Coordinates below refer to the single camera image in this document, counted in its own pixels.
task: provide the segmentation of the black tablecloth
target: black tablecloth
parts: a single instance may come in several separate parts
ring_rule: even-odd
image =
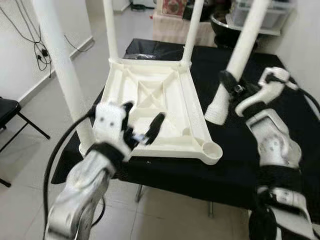
[[[126,50],[126,57],[137,57],[136,54],[177,61],[182,57],[183,46],[134,39]],[[193,50],[191,74],[203,111],[213,100],[219,85],[218,72],[226,68],[230,56],[231,51],[227,49],[196,46]],[[255,53],[250,57],[243,77],[249,82],[257,82],[266,67],[284,66],[275,55]],[[304,96],[290,89],[285,89],[270,107],[278,112],[287,124],[291,138],[302,149],[303,193],[313,221],[320,222],[320,122]],[[207,126],[212,139],[223,149],[223,157],[216,165],[208,166],[197,159],[132,157],[124,166],[120,179],[250,209],[259,168],[254,137],[234,113],[224,126],[210,122]],[[78,152],[79,143],[77,134],[74,134],[62,152],[52,183],[65,181],[69,170],[82,159]]]

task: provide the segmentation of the white wall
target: white wall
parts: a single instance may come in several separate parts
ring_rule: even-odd
[[[263,52],[277,55],[293,78],[320,102],[320,1],[297,0],[282,36],[263,42]]]
[[[90,17],[101,17],[105,14],[103,0],[86,0],[86,7]]]
[[[129,0],[112,0],[113,10],[117,12],[123,11],[129,4]]]
[[[38,26],[31,1],[22,1],[33,22]],[[62,29],[69,40],[75,46],[87,41],[92,34],[85,0],[53,1]],[[30,38],[15,1],[0,0],[0,6],[21,32]],[[0,96],[19,100],[49,74],[49,67],[43,72],[38,69],[33,48],[33,44],[21,38],[0,12]],[[71,46],[69,50],[70,53],[74,51]]]

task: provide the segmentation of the electrical cord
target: electrical cord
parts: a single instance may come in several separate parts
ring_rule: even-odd
[[[300,92],[302,92],[308,99],[310,99],[310,101],[314,104],[314,106],[316,107],[316,109],[320,113],[320,104],[317,102],[317,100],[310,93],[308,93],[306,90],[303,90],[302,88],[299,88],[298,90]]]
[[[92,223],[91,228],[93,228],[95,225],[97,225],[100,222],[100,220],[102,219],[102,217],[104,216],[104,214],[105,214],[105,211],[106,211],[106,200],[105,200],[104,196],[101,199],[102,199],[102,210],[101,210],[101,213],[100,213],[99,217],[94,221],[94,223]]]
[[[49,77],[51,77],[51,70],[52,70],[52,60],[51,60],[51,57],[50,57],[50,54],[49,54],[49,51],[48,49],[46,48],[46,46],[44,45],[44,43],[42,42],[42,39],[41,39],[41,30],[39,28],[39,33],[37,32],[36,30],[36,27],[34,25],[34,23],[32,22],[28,12],[27,12],[27,9],[24,5],[24,3],[22,2],[22,0],[20,0],[20,3],[15,0],[15,3],[17,5],[17,8],[19,10],[19,13],[28,29],[28,32],[30,33],[30,36],[31,36],[31,39],[29,39],[28,37],[26,37],[25,35],[22,34],[22,32],[18,29],[18,27],[16,26],[16,24],[11,20],[11,18],[7,15],[7,13],[4,11],[4,9],[0,6],[0,11],[3,13],[3,15],[7,18],[7,20],[11,23],[11,25],[14,27],[14,29],[18,32],[18,34],[23,38],[25,39],[26,41],[30,42],[33,44],[33,51],[34,51],[34,55],[35,55],[35,59],[36,59],[36,62],[37,62],[37,66],[39,68],[40,71],[44,71],[47,69],[47,67],[49,66]],[[39,40],[36,41],[32,31],[31,31],[31,28],[29,26],[29,23],[25,17],[26,14],[26,17],[27,19],[30,21],[36,35],[39,37]]]
[[[91,46],[89,46],[89,47],[88,47],[87,49],[85,49],[85,50],[80,50],[79,48],[75,47],[75,45],[73,45],[73,44],[70,42],[70,40],[67,38],[66,35],[64,35],[64,37],[65,37],[65,39],[67,40],[67,42],[71,45],[71,47],[73,47],[74,49],[76,49],[76,50],[77,50],[78,52],[80,52],[80,53],[85,53],[85,52],[87,52],[88,50],[90,50],[90,49],[96,44],[96,41],[93,40]]]
[[[52,166],[54,164],[54,160],[58,154],[58,151],[60,150],[62,144],[64,141],[67,139],[67,137],[70,135],[70,133],[80,124],[82,123],[86,118],[92,117],[95,115],[95,110],[96,107],[92,107],[85,115],[80,117],[77,121],[75,121],[62,135],[58,143],[55,145],[49,161],[47,163],[45,172],[44,172],[44,180],[43,180],[43,190],[42,190],[42,195],[43,195],[43,211],[44,211],[44,226],[47,226],[48,223],[48,215],[49,215],[49,203],[48,203],[48,186],[49,186],[49,178],[50,178],[50,173]],[[46,227],[44,227],[43,231],[43,239],[45,237],[46,233]]]

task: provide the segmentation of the plastic storage box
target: plastic storage box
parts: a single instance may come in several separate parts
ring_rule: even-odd
[[[244,25],[252,2],[252,0],[235,0],[233,2],[231,7],[231,17],[235,25]],[[266,12],[261,27],[271,29],[277,22],[281,22],[283,24],[293,6],[294,4],[289,0],[272,1]]]

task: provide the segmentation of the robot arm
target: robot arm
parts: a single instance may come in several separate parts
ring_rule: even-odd
[[[157,137],[165,115],[159,113],[146,134],[136,135],[128,127],[132,107],[130,102],[123,106],[97,105],[93,126],[96,143],[68,174],[65,188],[49,211],[45,240],[89,239],[95,209],[109,180],[139,143],[149,145]]]
[[[251,240],[315,239],[302,194],[301,148],[290,138],[289,129],[277,112],[267,109],[285,86],[298,89],[289,77],[282,68],[268,67],[258,82],[260,90],[254,94],[228,72],[220,78],[236,102],[236,114],[246,119],[260,156],[256,206],[249,221]]]

